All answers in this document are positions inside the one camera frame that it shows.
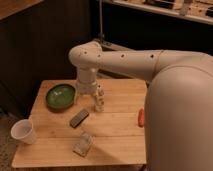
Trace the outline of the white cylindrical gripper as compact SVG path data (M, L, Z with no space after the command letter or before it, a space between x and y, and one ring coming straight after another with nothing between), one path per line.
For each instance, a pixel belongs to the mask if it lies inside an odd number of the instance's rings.
M76 89L80 94L92 95L94 104L98 104L99 95L97 90L97 70L94 68L90 69L77 69Z

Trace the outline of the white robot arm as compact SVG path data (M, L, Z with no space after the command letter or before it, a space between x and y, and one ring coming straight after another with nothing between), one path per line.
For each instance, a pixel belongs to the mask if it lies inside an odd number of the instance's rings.
M149 84L144 104L147 171L213 171L213 56L177 50L104 51L91 41L69 51L81 94L99 69Z

